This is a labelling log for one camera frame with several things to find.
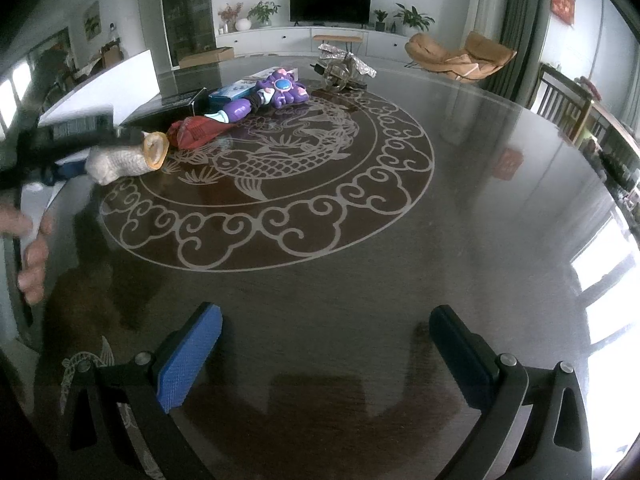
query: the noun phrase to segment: white tv cabinet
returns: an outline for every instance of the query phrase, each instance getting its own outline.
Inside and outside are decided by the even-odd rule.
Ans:
[[[265,27],[252,28],[244,32],[230,32],[216,36],[216,46],[232,46],[237,56],[244,54],[290,54],[315,55],[321,41],[313,37],[321,34],[332,36],[358,36],[362,43],[353,43],[357,56],[379,57],[408,63],[411,61],[404,50],[409,38],[389,32],[338,27]],[[330,42],[341,48],[344,43]]]

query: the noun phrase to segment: green plant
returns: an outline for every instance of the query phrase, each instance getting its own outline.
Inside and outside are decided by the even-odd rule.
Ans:
[[[376,9],[373,11],[373,13],[376,15],[378,22],[382,23],[386,20],[386,17],[389,15],[388,12],[385,12],[384,10],[380,10],[380,9]]]
[[[395,18],[402,18],[403,25],[409,25],[409,27],[420,27],[422,31],[429,31],[429,25],[435,23],[431,16],[427,16],[423,12],[418,12],[417,9],[412,6],[411,10],[407,9],[403,4],[396,4],[400,9],[394,16]]]
[[[247,17],[255,16],[259,22],[268,22],[272,14],[277,14],[280,5],[276,5],[275,2],[264,2],[260,0],[254,7],[249,10]]]

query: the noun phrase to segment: purple toy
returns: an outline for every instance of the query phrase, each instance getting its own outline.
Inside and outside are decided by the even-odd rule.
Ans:
[[[309,100],[309,94],[302,83],[294,81],[291,74],[283,68],[275,70],[267,79],[255,84],[257,89],[273,88],[275,95],[271,99],[274,108],[282,108],[291,103],[303,103]]]
[[[271,103],[274,108],[282,108],[309,100],[305,86],[294,81],[283,68],[275,70],[267,79],[258,81],[254,90],[248,98],[228,102],[219,112],[206,116],[221,123],[237,123],[251,113],[252,107],[257,109]]]

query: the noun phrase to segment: tall black cabinet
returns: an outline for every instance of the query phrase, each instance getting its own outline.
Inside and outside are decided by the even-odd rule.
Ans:
[[[162,10],[173,66],[185,56],[215,49],[211,0],[162,0]]]

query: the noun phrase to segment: blue button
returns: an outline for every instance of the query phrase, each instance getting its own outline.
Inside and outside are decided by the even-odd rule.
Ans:
[[[289,81],[288,79],[278,79],[274,84],[273,84],[278,90],[280,90],[281,92],[286,92],[291,90],[292,88],[292,84],[291,81]]]

